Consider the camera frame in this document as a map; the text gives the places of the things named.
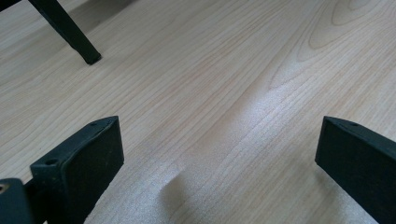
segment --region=black furniture leg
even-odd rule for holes
[[[49,24],[88,64],[98,62],[102,56],[81,32],[56,0],[29,0]]]

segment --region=table surface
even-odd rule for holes
[[[396,139],[395,1],[60,3],[104,58],[27,1],[0,13],[0,178],[118,115],[86,223],[375,223],[314,158],[323,116]]]

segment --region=black rectangular object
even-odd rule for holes
[[[31,165],[48,223],[83,223],[123,165],[118,117],[99,119]]]
[[[396,143],[325,117],[316,163],[379,223],[396,223]]]
[[[17,178],[0,180],[0,223],[35,224],[24,185]]]

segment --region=light wood surface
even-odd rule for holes
[[[375,223],[314,158],[325,115],[396,140],[395,1],[60,3],[104,58],[27,1],[0,12],[0,178],[119,115],[86,223]]]

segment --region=screw hole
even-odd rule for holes
[[[58,160],[56,159],[50,159],[46,161],[46,165],[54,165],[56,162],[58,162]]]
[[[8,184],[0,184],[0,194],[6,192],[6,190],[9,188]]]

